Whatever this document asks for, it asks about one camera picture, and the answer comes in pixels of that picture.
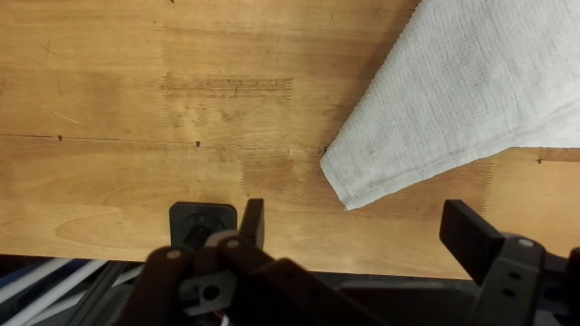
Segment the towel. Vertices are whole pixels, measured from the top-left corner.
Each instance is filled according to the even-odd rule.
[[[424,0],[321,166],[359,208],[509,146],[580,146],[578,0]]]

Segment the folded towel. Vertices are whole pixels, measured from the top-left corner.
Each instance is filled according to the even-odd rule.
[[[424,0],[321,166],[357,208],[509,146],[580,146],[576,0]]]

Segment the screw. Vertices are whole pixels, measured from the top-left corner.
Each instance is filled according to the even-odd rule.
[[[169,249],[167,253],[165,253],[165,257],[167,258],[179,258],[181,257],[181,249]]]
[[[518,239],[518,242],[522,244],[522,246],[533,246],[533,242],[529,240],[529,239]]]
[[[230,240],[227,242],[227,246],[228,246],[228,248],[237,248],[237,246],[239,246],[239,240],[237,240],[237,239],[230,239]]]

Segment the wooden table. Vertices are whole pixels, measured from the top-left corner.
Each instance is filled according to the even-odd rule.
[[[2,0],[0,251],[145,258],[174,201],[266,201],[266,249],[312,269],[462,277],[460,197],[580,244],[580,152],[507,150],[346,211],[319,170],[417,0]]]

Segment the white cable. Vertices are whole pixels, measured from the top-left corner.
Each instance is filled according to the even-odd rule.
[[[112,282],[112,287],[118,286],[118,284],[123,284],[123,282],[127,282],[127,280],[130,280],[130,278],[134,278],[134,277],[138,277],[138,275],[141,273],[141,269],[143,269],[143,266],[127,269],[125,273],[121,273],[121,275]],[[45,318],[51,318],[51,316],[56,315],[56,313],[62,313],[62,311],[72,307],[74,304],[78,304],[78,300],[80,300],[83,295],[85,295],[85,291],[76,293],[76,295],[72,295],[72,297],[67,297],[67,298],[63,298],[62,302],[56,302],[54,306],[43,309],[43,311],[38,313],[34,318],[31,318],[31,320],[27,322],[27,326],[38,324],[38,322],[42,322],[42,320],[45,320]]]
[[[65,266],[67,262],[71,262],[71,258],[51,258],[51,260],[40,264],[38,268],[34,268],[33,271],[22,275],[14,282],[0,287],[0,304],[5,302],[7,298],[14,297],[22,289],[29,287],[31,284],[38,282],[40,278],[47,277],[54,269]]]
[[[65,295],[71,287],[74,287],[78,282],[87,278],[92,271],[101,268],[107,260],[89,260],[82,268],[78,268],[72,275],[58,282],[54,287],[51,287],[47,293],[40,295],[34,302],[31,302],[27,307],[18,311],[14,316],[11,316],[5,326],[22,326],[24,322],[31,320],[34,315],[38,315],[42,309],[51,306],[54,300],[58,300],[62,295]]]

